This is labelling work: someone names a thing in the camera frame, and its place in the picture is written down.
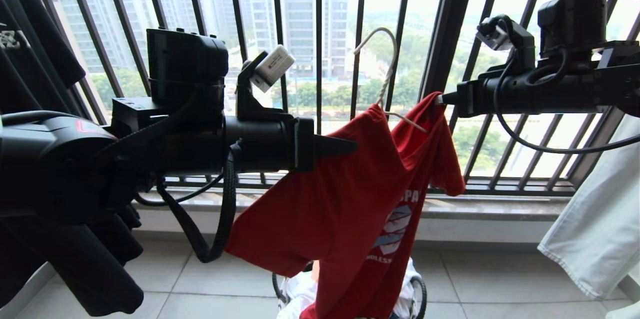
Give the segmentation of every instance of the window ledge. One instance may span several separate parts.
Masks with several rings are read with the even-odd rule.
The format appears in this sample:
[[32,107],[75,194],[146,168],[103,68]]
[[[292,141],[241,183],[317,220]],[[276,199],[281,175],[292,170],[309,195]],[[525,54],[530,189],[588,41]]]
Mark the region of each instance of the window ledge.
[[[242,213],[266,190],[237,189],[237,212]],[[171,190],[174,196],[183,196],[188,191]],[[160,196],[152,191],[144,198],[160,201]],[[430,194],[422,208],[422,219],[463,219],[474,221],[526,221],[553,222],[567,205],[569,198],[550,196],[486,196]],[[169,208],[151,207],[134,202],[138,210],[168,211]],[[219,212],[222,192],[206,192],[182,203],[189,212]]]

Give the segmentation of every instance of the white battery pack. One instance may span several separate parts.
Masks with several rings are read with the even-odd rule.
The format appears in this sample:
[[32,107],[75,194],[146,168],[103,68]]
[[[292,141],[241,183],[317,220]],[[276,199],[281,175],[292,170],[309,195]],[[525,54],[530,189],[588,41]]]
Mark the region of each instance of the white battery pack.
[[256,66],[251,81],[261,91],[267,92],[295,61],[284,46],[278,45]]

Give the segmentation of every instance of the floor tile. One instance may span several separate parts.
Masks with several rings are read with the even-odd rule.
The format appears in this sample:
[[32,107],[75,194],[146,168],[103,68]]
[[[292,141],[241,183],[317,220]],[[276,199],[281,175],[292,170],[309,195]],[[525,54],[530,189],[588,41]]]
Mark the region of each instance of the floor tile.
[[589,301],[541,253],[446,252],[443,260],[462,303]]
[[467,319],[603,319],[598,301],[570,303],[463,303]]
[[125,265],[142,290],[171,292],[192,252],[186,241],[141,241],[144,251]]
[[[145,292],[142,305],[133,314],[123,312],[105,319],[155,319],[169,296],[166,292]],[[71,290],[54,280],[47,283],[16,319],[91,319]]]
[[437,251],[416,250],[413,266],[427,286],[429,303],[458,303],[458,296]]
[[278,310],[275,298],[172,293],[158,319],[275,319]]
[[601,301],[602,305],[611,312],[612,310],[619,310],[624,307],[630,306],[633,304],[633,301],[629,299],[619,299],[619,300],[605,300]]
[[428,303],[424,319],[467,319],[459,303]]
[[228,253],[207,264],[201,263],[195,255],[192,255],[178,278],[173,292],[275,297],[270,271]]

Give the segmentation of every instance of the wire hanger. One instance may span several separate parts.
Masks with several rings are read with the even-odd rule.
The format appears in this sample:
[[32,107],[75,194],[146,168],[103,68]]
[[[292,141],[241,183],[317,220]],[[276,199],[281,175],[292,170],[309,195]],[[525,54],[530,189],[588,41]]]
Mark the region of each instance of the wire hanger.
[[[377,102],[375,102],[375,104],[377,104],[382,109],[382,102],[384,101],[385,93],[387,92],[387,87],[389,86],[389,82],[391,82],[391,77],[393,76],[393,72],[394,72],[393,68],[396,64],[396,61],[398,61],[398,43],[396,41],[396,37],[394,36],[393,32],[391,32],[391,30],[387,29],[386,27],[378,27],[377,29],[370,32],[370,34],[362,41],[362,43],[360,43],[353,50],[353,54],[358,54],[362,49],[362,47],[364,47],[364,45],[369,41],[369,39],[371,39],[371,37],[377,32],[385,32],[386,34],[389,34],[389,37],[391,37],[391,43],[393,43],[393,57],[391,58],[391,63],[389,64],[389,68],[386,70],[386,76],[384,78],[384,83],[382,84],[382,89],[380,90],[380,94],[377,96]],[[387,116],[398,117],[403,121],[409,123],[410,125],[418,128],[421,132],[428,133],[428,131],[425,128],[414,123],[414,121],[409,120],[406,116],[402,114],[398,114],[397,112],[392,112],[392,111],[385,111],[384,114],[387,114]]]

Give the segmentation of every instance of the black strap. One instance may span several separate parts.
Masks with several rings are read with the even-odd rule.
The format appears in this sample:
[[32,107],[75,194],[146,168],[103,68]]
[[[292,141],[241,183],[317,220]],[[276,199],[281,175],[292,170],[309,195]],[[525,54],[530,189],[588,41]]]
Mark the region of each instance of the black strap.
[[242,148],[242,139],[236,141],[229,148],[229,155],[224,165],[224,185],[222,187],[222,208],[220,209],[220,221],[217,224],[217,231],[215,232],[215,239],[213,246],[209,248],[206,240],[202,236],[198,226],[194,223],[192,217],[187,214],[185,208],[183,208],[176,199],[167,192],[165,188],[164,177],[158,176],[157,179],[157,191],[162,196],[162,200],[169,206],[169,209],[178,220],[180,227],[187,236],[193,251],[202,263],[213,262],[220,258],[222,251],[224,251],[231,234],[231,227],[234,223],[236,216],[236,185],[238,184],[238,175],[236,174],[235,161],[240,157]]

